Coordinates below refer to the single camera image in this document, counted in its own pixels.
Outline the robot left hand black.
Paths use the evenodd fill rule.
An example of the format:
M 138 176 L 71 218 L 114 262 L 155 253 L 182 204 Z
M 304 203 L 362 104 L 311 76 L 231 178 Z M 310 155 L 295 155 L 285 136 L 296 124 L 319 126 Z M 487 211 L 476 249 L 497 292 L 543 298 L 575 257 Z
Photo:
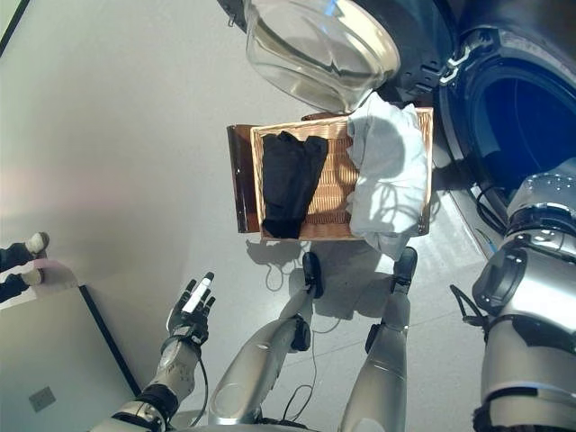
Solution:
M 211 295 L 214 273 L 208 272 L 184 288 L 166 321 L 169 340 L 184 341 L 201 346 L 209 336 L 208 316 L 215 297 Z

